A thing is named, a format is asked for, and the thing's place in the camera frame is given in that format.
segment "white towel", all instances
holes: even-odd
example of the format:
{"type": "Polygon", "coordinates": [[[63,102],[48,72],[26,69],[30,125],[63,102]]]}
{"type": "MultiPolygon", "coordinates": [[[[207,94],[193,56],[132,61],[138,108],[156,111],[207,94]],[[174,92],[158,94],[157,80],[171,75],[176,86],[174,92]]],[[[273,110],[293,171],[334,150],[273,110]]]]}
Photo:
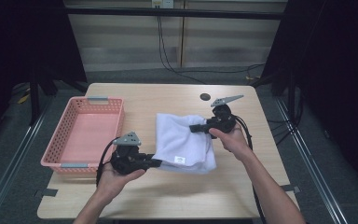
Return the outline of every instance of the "white towel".
{"type": "Polygon", "coordinates": [[[216,168],[211,135],[192,133],[189,126],[205,124],[206,119],[198,115],[178,117],[157,114],[156,154],[161,160],[159,169],[179,173],[207,174],[216,168]]]}

